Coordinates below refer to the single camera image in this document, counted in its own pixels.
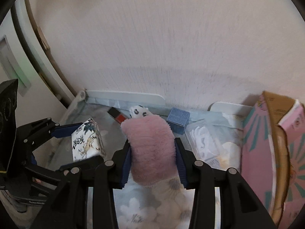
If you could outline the white floral patterned box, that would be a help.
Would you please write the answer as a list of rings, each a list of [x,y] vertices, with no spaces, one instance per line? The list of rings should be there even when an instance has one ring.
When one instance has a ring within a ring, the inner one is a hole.
[[[71,134],[73,161],[82,161],[95,156],[105,158],[105,152],[98,124],[89,118]]]

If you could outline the black and red box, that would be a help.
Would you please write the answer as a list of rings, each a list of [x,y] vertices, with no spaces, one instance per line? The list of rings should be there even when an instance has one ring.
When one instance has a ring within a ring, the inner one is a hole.
[[[107,113],[120,125],[128,119],[125,114],[121,113],[121,111],[114,107],[109,108]]]

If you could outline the clear plastic bag white item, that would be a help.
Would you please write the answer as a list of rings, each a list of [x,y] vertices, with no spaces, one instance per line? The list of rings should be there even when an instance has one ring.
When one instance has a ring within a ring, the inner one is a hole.
[[[185,130],[198,160],[218,170],[241,167],[243,117],[221,112],[205,112],[191,119]]]

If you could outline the pink lined cardboard box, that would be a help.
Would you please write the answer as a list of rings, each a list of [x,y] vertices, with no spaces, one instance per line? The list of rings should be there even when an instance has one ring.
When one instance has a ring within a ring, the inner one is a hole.
[[[264,91],[243,121],[241,175],[277,228],[304,207],[304,104]]]

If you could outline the pink fluffy pouch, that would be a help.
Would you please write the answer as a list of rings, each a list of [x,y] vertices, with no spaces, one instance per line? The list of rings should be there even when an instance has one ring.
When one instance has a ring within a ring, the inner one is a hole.
[[[133,180],[152,186],[177,175],[175,136],[158,115],[130,118],[121,130],[131,146]]]

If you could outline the blue square box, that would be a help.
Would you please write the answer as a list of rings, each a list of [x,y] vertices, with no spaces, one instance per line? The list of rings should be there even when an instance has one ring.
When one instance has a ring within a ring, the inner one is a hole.
[[[184,134],[186,127],[189,123],[190,112],[178,108],[171,108],[166,122],[170,125],[173,133]]]

